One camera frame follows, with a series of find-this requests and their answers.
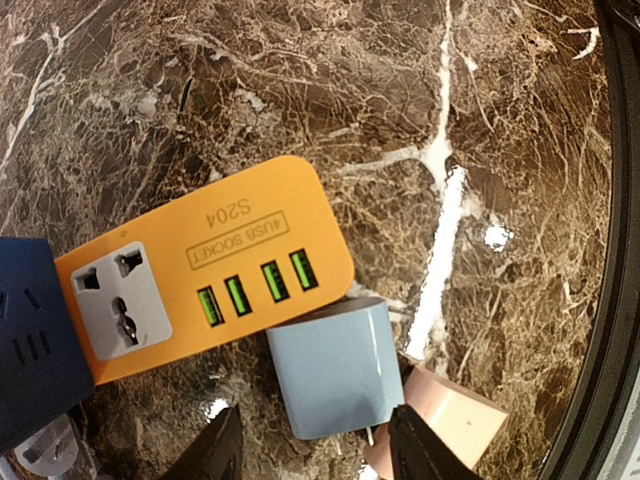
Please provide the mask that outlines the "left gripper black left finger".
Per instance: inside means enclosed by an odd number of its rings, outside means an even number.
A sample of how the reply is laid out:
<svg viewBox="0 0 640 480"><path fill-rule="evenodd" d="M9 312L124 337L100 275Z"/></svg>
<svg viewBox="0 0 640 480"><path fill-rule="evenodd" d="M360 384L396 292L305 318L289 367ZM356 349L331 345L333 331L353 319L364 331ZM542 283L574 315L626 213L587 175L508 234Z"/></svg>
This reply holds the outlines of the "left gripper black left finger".
<svg viewBox="0 0 640 480"><path fill-rule="evenodd" d="M170 479L241 479L243 433L238 405L222 409L169 468Z"/></svg>

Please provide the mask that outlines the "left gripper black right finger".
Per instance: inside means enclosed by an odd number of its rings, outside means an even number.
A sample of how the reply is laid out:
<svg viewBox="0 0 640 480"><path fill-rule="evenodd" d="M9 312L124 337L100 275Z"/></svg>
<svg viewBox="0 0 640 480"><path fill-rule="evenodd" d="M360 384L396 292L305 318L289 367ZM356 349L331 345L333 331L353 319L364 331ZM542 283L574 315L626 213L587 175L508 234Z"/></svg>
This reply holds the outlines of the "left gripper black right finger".
<svg viewBox="0 0 640 480"><path fill-rule="evenodd" d="M395 479L481 480L408 404L393 410L389 437Z"/></svg>

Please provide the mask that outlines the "light blue charger plug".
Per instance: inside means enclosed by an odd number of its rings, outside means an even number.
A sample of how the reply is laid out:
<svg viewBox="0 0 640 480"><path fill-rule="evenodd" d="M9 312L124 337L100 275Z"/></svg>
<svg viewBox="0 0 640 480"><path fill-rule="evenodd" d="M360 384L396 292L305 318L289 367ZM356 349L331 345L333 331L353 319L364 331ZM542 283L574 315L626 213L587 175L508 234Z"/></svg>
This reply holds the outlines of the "light blue charger plug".
<svg viewBox="0 0 640 480"><path fill-rule="evenodd" d="M386 423L405 402L388 304L380 297L334 303L266 335L298 439Z"/></svg>

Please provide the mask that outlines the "dark blue cube socket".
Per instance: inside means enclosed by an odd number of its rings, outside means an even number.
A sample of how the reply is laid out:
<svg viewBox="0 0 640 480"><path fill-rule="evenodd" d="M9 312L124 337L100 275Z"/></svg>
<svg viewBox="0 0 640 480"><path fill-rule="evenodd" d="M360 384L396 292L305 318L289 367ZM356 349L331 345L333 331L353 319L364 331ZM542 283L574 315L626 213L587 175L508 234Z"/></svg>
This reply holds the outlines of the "dark blue cube socket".
<svg viewBox="0 0 640 480"><path fill-rule="evenodd" d="M1 452L94 391L49 243L1 239Z"/></svg>

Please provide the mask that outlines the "orange power strip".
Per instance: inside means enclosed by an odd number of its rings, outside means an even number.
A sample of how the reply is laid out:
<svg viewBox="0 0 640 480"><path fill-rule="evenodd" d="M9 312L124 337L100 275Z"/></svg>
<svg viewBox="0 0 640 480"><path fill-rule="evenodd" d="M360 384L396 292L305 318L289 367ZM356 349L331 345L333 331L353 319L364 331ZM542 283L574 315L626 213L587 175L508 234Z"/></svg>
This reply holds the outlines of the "orange power strip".
<svg viewBox="0 0 640 480"><path fill-rule="evenodd" d="M320 178L296 156L170 201L56 267L97 384L316 310L354 278Z"/></svg>

